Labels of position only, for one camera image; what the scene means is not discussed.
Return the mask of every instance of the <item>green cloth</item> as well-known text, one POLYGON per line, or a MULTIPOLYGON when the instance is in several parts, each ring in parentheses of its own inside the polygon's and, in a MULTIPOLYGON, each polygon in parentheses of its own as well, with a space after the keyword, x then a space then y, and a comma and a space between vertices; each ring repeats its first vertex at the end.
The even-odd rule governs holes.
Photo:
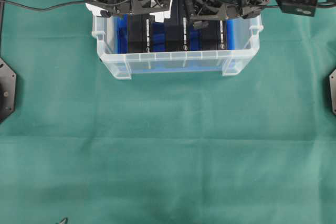
POLYGON ((335 223, 335 15, 265 10, 260 51, 235 77, 120 81, 84 5, 7 5, 1 56, 18 79, 0 125, 1 222, 335 223))

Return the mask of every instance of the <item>black mounting bracket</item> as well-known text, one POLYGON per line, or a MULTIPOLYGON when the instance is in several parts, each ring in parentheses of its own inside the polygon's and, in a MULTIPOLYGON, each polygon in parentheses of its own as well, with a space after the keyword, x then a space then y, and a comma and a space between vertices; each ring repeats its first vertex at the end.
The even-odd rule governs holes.
POLYGON ((330 80, 330 91, 331 91, 331 103, 332 112, 336 115, 336 69, 331 75, 329 75, 330 80))
MULTIPOLYGON (((0 3, 0 41, 4 3, 0 3)), ((16 73, 0 58, 0 123, 14 111, 16 73)))

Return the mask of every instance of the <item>white label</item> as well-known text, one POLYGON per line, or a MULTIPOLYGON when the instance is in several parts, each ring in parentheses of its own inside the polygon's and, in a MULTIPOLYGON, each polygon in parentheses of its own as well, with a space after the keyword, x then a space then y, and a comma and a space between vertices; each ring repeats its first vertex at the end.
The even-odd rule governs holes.
POLYGON ((183 38, 184 44, 187 45, 187 18, 183 18, 183 38))
POLYGON ((223 21, 221 20, 220 22, 219 22, 219 24, 220 24, 220 43, 224 43, 224 33, 223 33, 223 21))
POLYGON ((149 40, 149 19, 146 20, 146 31, 147 31, 147 46, 150 46, 150 40, 149 40))

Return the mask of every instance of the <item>plastic storage box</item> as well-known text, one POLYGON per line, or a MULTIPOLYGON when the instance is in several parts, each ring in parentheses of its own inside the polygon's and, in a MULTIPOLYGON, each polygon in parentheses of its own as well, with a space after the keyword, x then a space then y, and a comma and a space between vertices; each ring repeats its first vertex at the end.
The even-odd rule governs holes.
POLYGON ((131 79, 134 73, 221 71, 223 76, 240 73, 259 50, 261 17, 235 19, 227 23, 228 50, 150 52, 118 54, 118 18, 93 16, 92 35, 97 39, 101 61, 117 79, 131 79))

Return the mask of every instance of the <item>black battery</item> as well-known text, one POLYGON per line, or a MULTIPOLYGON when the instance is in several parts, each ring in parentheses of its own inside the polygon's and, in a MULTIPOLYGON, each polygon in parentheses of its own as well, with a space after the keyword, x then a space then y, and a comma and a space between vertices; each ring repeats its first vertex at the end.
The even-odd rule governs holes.
POLYGON ((171 16, 164 19, 165 51, 167 52, 180 51, 181 48, 178 11, 179 0, 173 0, 171 16))
POLYGON ((208 26, 201 29, 201 45, 203 51, 227 49, 226 22, 208 21, 208 26))
POLYGON ((217 50, 227 50, 226 22, 217 21, 217 50))
POLYGON ((149 14, 142 15, 142 51, 153 52, 153 22, 154 16, 149 14))
POLYGON ((143 52, 142 15, 127 17, 127 53, 143 52))
POLYGON ((185 0, 178 0, 179 11, 179 36, 180 36, 180 49, 179 51, 190 50, 190 30, 185 10, 185 0))

